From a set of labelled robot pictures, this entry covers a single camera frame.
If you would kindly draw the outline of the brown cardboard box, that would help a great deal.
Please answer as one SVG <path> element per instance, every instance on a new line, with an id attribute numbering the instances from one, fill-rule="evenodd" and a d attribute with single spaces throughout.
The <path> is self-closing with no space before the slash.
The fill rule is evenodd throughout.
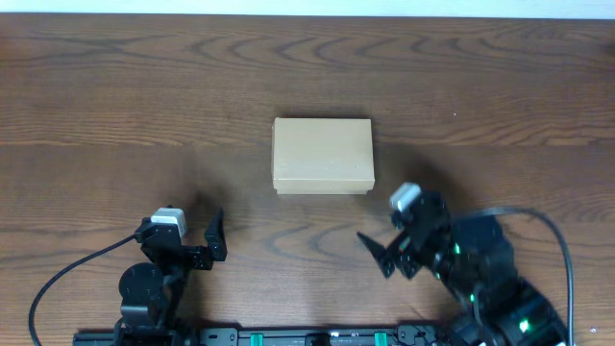
<path id="1" fill-rule="evenodd" d="M 359 118 L 277 118 L 272 181 L 279 194 L 365 194 L 375 185 L 372 123 Z"/>

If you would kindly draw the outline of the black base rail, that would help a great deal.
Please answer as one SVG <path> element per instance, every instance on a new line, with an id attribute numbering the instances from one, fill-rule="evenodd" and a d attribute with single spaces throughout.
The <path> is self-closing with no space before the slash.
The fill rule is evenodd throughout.
<path id="1" fill-rule="evenodd" d="M 205 328 L 187 335 L 130 334 L 121 328 L 105 333 L 77 333 L 74 346 L 441 346 L 450 342 L 432 325 L 347 329 Z"/>

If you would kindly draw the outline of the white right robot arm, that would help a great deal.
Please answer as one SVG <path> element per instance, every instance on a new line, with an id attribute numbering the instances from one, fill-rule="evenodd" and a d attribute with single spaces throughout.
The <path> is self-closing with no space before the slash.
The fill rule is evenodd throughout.
<path id="1" fill-rule="evenodd" d="M 398 235 L 387 246 L 359 239 L 384 277 L 400 271 L 412 279 L 427 269 L 459 301 L 464 312 L 435 329 L 428 345 L 572 345 L 574 304 L 561 318 L 549 300 L 515 266 L 514 249 L 499 217 L 515 207 L 451 215 L 435 191 L 403 184 L 391 196 L 390 221 Z"/>

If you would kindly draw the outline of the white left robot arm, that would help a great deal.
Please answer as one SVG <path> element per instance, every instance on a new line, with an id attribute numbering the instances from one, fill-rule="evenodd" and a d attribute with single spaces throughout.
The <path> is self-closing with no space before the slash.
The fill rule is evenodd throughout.
<path id="1" fill-rule="evenodd" d="M 185 213 L 171 206 L 144 218 L 135 240 L 146 262 L 127 269 L 120 278 L 121 319 L 114 327 L 115 345 L 197 345 L 199 333 L 177 315 L 189 275 L 211 270 L 228 254 L 224 212 L 210 221 L 206 245 L 182 244 L 187 232 Z"/>

